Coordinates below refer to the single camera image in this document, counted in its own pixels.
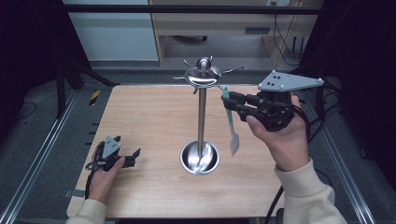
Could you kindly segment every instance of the metal pole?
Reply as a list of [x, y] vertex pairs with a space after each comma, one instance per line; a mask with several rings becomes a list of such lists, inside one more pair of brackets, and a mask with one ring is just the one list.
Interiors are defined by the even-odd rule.
[[205, 109], [206, 109], [206, 88], [199, 89], [198, 105], [198, 157], [203, 157], [204, 129], [205, 129]]
[[209, 13], [209, 14], [276, 14], [322, 15], [342, 13], [341, 8], [322, 7], [250, 7], [250, 6], [185, 6], [185, 5], [41, 5], [44, 9], [96, 13]]

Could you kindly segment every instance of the wooden table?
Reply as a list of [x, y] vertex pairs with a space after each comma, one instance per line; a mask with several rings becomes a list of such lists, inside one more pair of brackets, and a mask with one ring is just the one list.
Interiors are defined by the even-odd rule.
[[[256, 93], [255, 86], [229, 86]], [[220, 100], [221, 89], [207, 90], [205, 140], [220, 153], [219, 167], [209, 175], [183, 169], [181, 149], [198, 136], [198, 94], [191, 86], [117, 86], [94, 137], [91, 156], [106, 136], [121, 136], [120, 155], [141, 148], [134, 168], [122, 169], [109, 195], [107, 217], [200, 218], [265, 217], [280, 186], [266, 145], [233, 112], [240, 148], [232, 156], [230, 128]], [[89, 171], [82, 167], [76, 189], [85, 189]], [[67, 215], [74, 216], [82, 198], [73, 197]], [[277, 204], [283, 206], [283, 197]]]

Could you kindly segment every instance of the human hand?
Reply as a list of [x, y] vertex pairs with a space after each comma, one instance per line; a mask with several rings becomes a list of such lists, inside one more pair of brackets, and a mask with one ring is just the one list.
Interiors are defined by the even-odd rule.
[[[291, 101], [300, 107], [297, 96], [291, 96]], [[288, 127], [278, 132], [268, 132], [252, 116], [247, 116], [247, 124], [253, 134], [268, 146], [277, 166], [282, 171], [293, 171], [309, 163], [305, 122], [297, 114], [294, 114]]]
[[108, 172], [98, 169], [93, 174], [88, 198], [106, 204], [107, 195], [110, 192], [114, 179], [124, 163], [125, 157], [121, 157]]

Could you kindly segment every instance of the sleeve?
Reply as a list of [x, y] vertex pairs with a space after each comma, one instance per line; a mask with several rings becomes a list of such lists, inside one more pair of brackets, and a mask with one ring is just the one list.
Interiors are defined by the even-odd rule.
[[291, 172], [282, 172], [276, 167], [276, 175], [285, 190], [285, 224], [347, 223], [334, 206], [332, 187], [320, 181], [312, 160]]
[[87, 199], [75, 217], [67, 219], [66, 224], [103, 224], [107, 207], [99, 201]]

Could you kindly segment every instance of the person's right hand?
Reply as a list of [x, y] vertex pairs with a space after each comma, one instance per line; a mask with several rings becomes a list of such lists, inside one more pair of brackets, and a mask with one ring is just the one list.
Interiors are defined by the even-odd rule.
[[[292, 96], [294, 105], [300, 106], [297, 96]], [[247, 116], [247, 124], [253, 134], [270, 149], [277, 166], [282, 171], [293, 171], [309, 163], [305, 122], [294, 114], [288, 127], [278, 132], [268, 132], [254, 117]]]

